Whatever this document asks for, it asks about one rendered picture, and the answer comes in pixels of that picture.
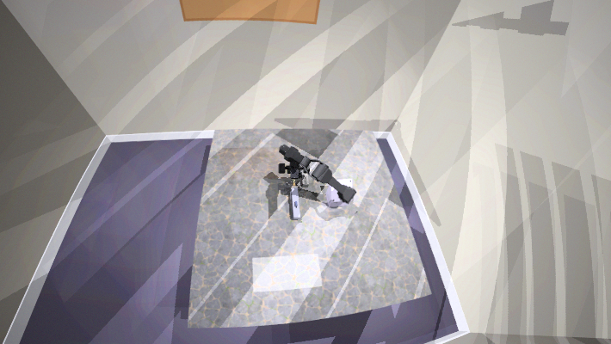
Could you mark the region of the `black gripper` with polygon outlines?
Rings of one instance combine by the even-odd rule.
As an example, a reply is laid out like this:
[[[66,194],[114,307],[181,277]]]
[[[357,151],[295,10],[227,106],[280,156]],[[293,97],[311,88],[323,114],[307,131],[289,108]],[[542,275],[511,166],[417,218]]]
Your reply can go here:
[[[299,163],[298,164],[292,164],[290,162],[290,165],[286,166],[286,167],[285,167],[285,163],[279,163],[278,164],[279,174],[284,174],[285,173],[285,169],[287,169],[287,173],[290,174],[291,173],[290,172],[290,168],[291,167],[294,167],[294,168],[299,167],[299,171],[304,170],[303,172],[306,173],[306,169],[304,167],[300,167]],[[310,173],[310,166],[309,165],[308,165],[307,169],[308,169],[308,172]]]

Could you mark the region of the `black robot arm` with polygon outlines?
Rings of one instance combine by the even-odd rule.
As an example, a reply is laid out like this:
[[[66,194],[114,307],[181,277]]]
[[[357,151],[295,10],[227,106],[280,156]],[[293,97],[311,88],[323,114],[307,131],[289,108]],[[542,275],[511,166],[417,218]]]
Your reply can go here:
[[[280,146],[279,152],[284,156],[284,159],[286,161],[291,162],[292,164],[299,163],[302,167],[304,167],[306,173],[315,181],[320,181],[323,184],[328,183],[330,186],[335,188],[335,190],[338,191],[337,194],[339,195],[339,199],[342,202],[349,203],[357,193],[352,187],[347,187],[346,185],[340,183],[337,179],[335,179],[332,176],[332,171],[329,169],[329,166],[321,162],[320,160],[311,159],[307,156],[303,156],[299,153],[299,150],[292,146],[289,148],[285,144]],[[312,175],[309,174],[307,169],[308,165],[311,162],[319,163],[318,166],[312,172]],[[298,179],[302,177],[302,172],[299,171],[299,167],[291,167],[290,172],[291,179]]]

